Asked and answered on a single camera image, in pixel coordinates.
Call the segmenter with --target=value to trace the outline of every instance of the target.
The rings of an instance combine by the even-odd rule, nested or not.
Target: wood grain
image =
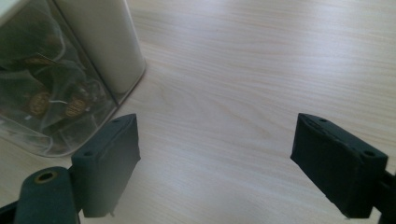
[[[346,220],[290,160],[297,114],[329,119],[396,170],[392,1],[131,0],[148,69],[142,161],[115,217],[82,223],[376,223]],[[1,149],[1,204],[44,159]]]

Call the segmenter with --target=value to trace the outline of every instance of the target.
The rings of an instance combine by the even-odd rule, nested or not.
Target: clear plastic wrapping
[[[51,1],[0,27],[0,136],[42,156],[82,145],[116,108]]]

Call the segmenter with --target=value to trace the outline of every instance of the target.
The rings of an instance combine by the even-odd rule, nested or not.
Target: white container
[[[55,0],[108,87],[130,90],[145,70],[125,0]]]
[[[70,154],[145,66],[123,0],[0,0],[0,137],[40,156]]]

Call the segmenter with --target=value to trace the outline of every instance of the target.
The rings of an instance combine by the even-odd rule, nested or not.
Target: wooden table
[[[142,161],[115,217],[82,223],[376,223],[346,220],[290,160],[300,112],[333,121],[396,170],[396,5],[378,1],[131,0],[148,69]],[[70,158],[0,149],[0,204]]]

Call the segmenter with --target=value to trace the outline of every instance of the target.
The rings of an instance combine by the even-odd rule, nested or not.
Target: white plastic lid
[[[0,0],[0,27],[11,19],[30,0]]]

